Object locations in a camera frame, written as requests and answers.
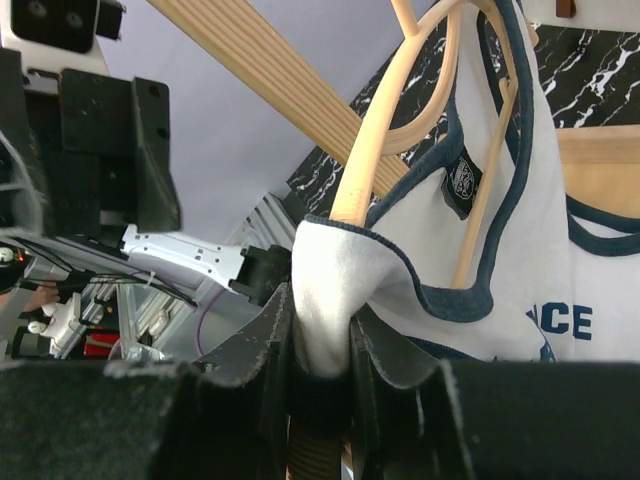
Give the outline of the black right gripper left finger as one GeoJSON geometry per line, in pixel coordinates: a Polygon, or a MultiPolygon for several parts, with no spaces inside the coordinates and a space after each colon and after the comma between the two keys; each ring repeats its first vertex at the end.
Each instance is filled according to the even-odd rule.
{"type": "Polygon", "coordinates": [[[1,367],[5,479],[281,479],[291,295],[194,363],[1,367]]]}

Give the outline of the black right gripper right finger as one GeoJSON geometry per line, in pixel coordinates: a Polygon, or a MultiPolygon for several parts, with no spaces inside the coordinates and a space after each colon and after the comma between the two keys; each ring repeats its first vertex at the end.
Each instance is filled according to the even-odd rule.
{"type": "Polygon", "coordinates": [[[352,320],[358,479],[635,479],[631,363],[437,360],[375,313],[352,320]]]}

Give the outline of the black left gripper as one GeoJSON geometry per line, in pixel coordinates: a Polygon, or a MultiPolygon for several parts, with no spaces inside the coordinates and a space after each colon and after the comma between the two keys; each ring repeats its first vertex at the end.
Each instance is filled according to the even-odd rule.
{"type": "Polygon", "coordinates": [[[2,49],[2,230],[180,230],[168,86],[65,69],[37,87],[21,67],[19,52],[2,49]]]}

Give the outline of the white navy-trimmed tank top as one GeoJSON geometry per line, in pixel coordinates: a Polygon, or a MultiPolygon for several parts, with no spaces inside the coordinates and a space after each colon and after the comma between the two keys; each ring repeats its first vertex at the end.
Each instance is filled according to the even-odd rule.
{"type": "Polygon", "coordinates": [[[302,368],[349,367],[363,306],[437,358],[637,361],[639,224],[570,198],[519,6],[500,1],[519,115],[508,129],[468,276],[451,285],[502,99],[482,15],[461,10],[448,133],[369,212],[363,227],[316,216],[292,254],[302,368]]]}

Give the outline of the beige wooden hanger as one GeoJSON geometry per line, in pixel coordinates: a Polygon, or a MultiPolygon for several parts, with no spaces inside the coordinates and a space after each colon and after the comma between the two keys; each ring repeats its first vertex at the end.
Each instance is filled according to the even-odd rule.
{"type": "MultiPolygon", "coordinates": [[[[330,218],[362,227],[380,159],[415,145],[431,130],[444,111],[456,78],[461,37],[462,0],[438,1],[417,20],[409,1],[392,3],[404,34],[404,41],[389,64],[371,105],[363,118],[339,184],[330,218]],[[423,44],[442,20],[447,21],[446,47],[440,76],[424,109],[406,125],[389,128],[405,81],[423,44]]],[[[486,168],[470,214],[451,287],[464,287],[479,229],[493,185],[502,144],[518,91],[518,79],[504,20],[495,1],[475,1],[498,35],[505,56],[508,76],[500,80],[503,106],[487,150],[486,168]]]]}

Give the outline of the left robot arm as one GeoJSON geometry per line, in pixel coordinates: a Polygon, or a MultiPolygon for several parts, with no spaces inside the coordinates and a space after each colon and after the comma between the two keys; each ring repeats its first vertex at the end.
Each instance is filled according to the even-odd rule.
{"type": "Polygon", "coordinates": [[[284,246],[184,234],[165,84],[1,52],[1,354],[167,356],[216,302],[263,306],[284,246]]]}

